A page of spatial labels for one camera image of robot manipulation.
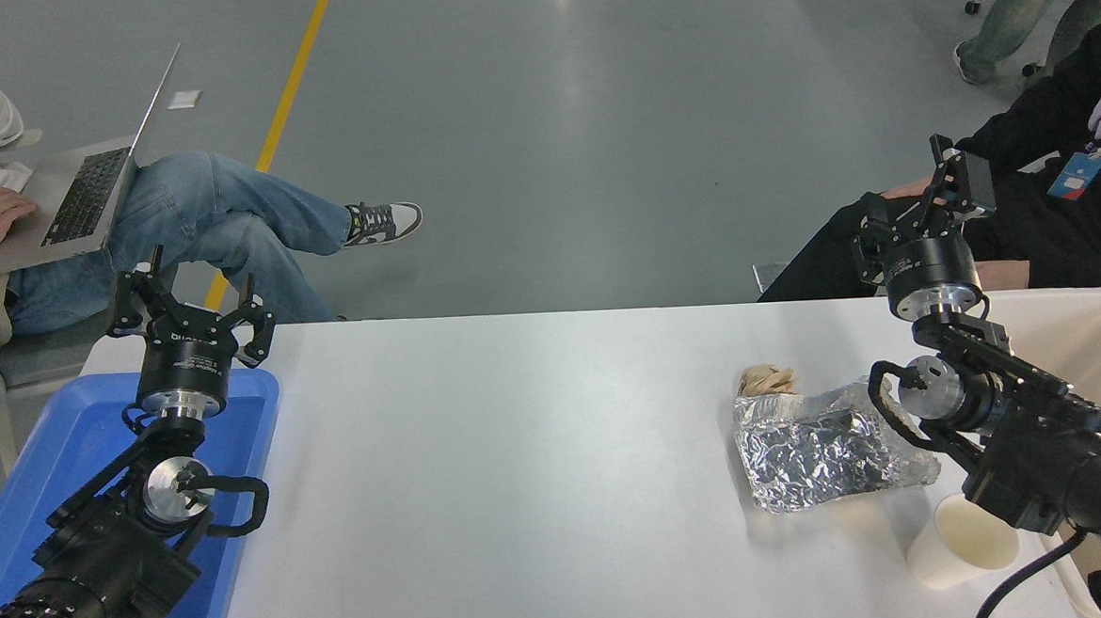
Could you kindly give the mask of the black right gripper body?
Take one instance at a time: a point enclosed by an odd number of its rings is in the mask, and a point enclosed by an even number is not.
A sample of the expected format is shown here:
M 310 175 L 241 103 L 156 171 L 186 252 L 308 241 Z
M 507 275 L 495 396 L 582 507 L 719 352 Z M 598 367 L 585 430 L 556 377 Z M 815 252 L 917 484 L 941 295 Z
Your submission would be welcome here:
M 981 295 L 973 253 L 964 236 L 956 231 L 893 247 L 884 254 L 884 274 L 890 300 L 946 285 Z

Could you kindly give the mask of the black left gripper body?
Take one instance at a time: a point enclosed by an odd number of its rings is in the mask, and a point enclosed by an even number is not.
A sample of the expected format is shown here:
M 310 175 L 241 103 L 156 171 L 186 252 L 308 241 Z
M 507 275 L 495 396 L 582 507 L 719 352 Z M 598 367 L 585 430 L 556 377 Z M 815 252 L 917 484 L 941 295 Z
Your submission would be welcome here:
M 145 311 L 148 348 L 137 402 L 164 401 L 175 391 L 226 399 L 238 350 L 232 330 L 246 317 L 219 315 L 188 304 L 154 305 Z

